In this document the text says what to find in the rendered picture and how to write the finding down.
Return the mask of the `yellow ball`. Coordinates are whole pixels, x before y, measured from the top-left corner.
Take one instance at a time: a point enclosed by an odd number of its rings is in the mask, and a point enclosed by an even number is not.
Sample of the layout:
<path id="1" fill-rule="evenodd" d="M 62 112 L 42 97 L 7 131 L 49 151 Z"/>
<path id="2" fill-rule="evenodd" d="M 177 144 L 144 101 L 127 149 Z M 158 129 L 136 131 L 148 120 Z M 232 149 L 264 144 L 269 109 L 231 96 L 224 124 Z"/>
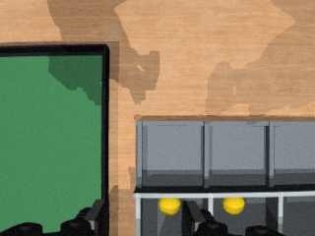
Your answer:
<path id="1" fill-rule="evenodd" d="M 159 199 L 159 209 L 166 215 L 174 215 L 178 213 L 181 207 L 180 199 Z"/>
<path id="2" fill-rule="evenodd" d="M 222 200 L 224 210 L 230 214 L 239 214 L 245 207 L 243 198 L 228 198 Z"/>

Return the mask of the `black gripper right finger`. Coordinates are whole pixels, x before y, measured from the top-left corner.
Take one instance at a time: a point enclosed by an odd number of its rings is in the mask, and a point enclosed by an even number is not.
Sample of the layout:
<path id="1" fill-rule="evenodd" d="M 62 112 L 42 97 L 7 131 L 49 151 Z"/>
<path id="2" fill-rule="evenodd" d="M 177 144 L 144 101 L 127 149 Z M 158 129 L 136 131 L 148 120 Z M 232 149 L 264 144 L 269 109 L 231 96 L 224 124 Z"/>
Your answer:
<path id="1" fill-rule="evenodd" d="M 182 202 L 181 236 L 241 236 L 227 233 L 227 226 L 214 220 L 212 214 L 199 209 L 195 201 Z M 245 236 L 285 236 L 262 225 L 249 226 Z"/>

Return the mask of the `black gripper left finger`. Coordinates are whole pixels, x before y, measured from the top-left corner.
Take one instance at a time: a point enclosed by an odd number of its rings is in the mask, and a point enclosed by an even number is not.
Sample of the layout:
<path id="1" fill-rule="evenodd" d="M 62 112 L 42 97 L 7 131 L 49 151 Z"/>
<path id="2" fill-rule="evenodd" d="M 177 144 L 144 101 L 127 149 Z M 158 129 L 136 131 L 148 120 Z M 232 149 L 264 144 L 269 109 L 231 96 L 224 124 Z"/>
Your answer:
<path id="1" fill-rule="evenodd" d="M 41 224 L 24 222 L 0 232 L 0 236 L 109 236 L 109 200 L 95 200 L 75 218 L 80 219 L 61 223 L 58 232 L 42 233 Z"/>

